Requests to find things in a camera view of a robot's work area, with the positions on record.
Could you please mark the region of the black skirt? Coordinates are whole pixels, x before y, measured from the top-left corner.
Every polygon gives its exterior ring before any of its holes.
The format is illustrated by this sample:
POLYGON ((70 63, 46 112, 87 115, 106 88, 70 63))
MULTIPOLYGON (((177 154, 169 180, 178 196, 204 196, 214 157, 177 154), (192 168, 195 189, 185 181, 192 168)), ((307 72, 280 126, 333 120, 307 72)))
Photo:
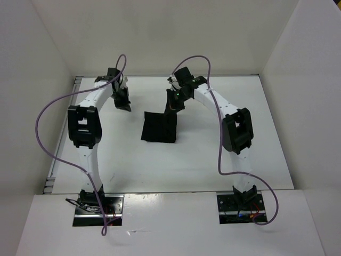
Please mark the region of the black skirt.
POLYGON ((147 142, 175 143, 177 115, 144 112, 141 140, 147 142))

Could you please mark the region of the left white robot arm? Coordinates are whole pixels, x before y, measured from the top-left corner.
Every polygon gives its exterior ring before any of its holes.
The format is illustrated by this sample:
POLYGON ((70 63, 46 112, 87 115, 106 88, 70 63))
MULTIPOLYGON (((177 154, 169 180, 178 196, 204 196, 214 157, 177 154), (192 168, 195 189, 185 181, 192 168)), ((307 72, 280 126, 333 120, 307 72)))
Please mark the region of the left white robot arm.
POLYGON ((83 101, 68 108, 68 135, 77 149, 80 167, 85 181, 77 204, 88 207, 94 213, 102 212, 106 207, 103 182, 99 174, 98 146, 102 139, 102 126, 99 112, 106 101, 114 100, 117 109, 131 111, 127 77, 108 84, 109 76, 98 77, 94 88, 83 101))

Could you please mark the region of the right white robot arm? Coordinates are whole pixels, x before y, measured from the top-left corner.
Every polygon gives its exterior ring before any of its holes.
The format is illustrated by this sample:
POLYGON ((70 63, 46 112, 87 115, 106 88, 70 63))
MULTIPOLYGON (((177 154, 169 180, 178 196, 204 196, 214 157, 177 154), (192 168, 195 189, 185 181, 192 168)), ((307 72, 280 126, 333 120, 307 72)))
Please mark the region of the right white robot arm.
POLYGON ((220 141, 218 149, 218 172, 220 175, 241 174, 251 176, 249 148, 254 138, 251 114, 247 108, 237 108, 230 104, 209 82, 196 84, 193 79, 186 83, 170 81, 167 90, 165 116, 171 117, 185 108, 185 101, 194 99, 203 104, 219 122, 220 141), (222 151, 230 154, 232 171, 223 173, 221 169, 222 151))

